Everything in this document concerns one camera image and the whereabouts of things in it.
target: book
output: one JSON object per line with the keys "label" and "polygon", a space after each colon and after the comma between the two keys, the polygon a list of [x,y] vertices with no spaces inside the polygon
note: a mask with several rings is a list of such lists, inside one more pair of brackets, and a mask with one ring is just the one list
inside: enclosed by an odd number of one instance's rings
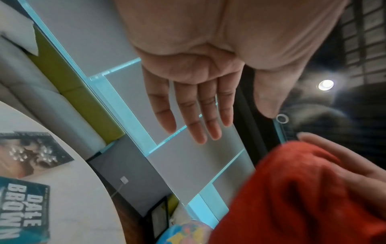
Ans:
{"label": "book", "polygon": [[73,160],[50,133],[0,133],[0,176],[20,179]]}
{"label": "book", "polygon": [[0,177],[0,243],[48,242],[49,195],[47,185]]}

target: red fabric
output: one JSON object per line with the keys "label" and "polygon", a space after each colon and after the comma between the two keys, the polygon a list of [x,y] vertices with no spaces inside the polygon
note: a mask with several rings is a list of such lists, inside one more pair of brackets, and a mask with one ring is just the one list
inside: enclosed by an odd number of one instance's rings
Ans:
{"label": "red fabric", "polygon": [[267,155],[241,188],[209,244],[386,243],[386,223],[354,200],[331,169],[340,161],[290,142]]}

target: marble tabletop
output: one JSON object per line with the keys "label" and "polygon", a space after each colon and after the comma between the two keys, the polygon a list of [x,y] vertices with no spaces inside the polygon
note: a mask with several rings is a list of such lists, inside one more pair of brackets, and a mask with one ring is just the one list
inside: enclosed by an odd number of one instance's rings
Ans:
{"label": "marble tabletop", "polygon": [[[0,132],[12,131],[50,132],[0,102]],[[72,148],[51,135],[74,161],[22,179],[51,187],[48,244],[126,243],[115,206],[97,175]]]}

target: green cushion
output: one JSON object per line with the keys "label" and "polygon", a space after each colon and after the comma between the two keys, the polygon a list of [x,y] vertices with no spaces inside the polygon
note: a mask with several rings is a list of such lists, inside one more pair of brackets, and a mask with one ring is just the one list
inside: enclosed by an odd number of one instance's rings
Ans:
{"label": "green cushion", "polygon": [[32,62],[103,138],[106,144],[122,137],[125,134],[123,129],[77,73],[38,28],[35,28],[35,33],[39,56],[29,55]]}

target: colorful ball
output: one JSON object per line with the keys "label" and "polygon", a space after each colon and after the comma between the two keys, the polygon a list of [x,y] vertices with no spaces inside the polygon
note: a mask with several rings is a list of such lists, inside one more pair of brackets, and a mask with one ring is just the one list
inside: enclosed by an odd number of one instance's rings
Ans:
{"label": "colorful ball", "polygon": [[199,221],[181,226],[172,226],[157,241],[157,244],[206,244],[212,228]]}

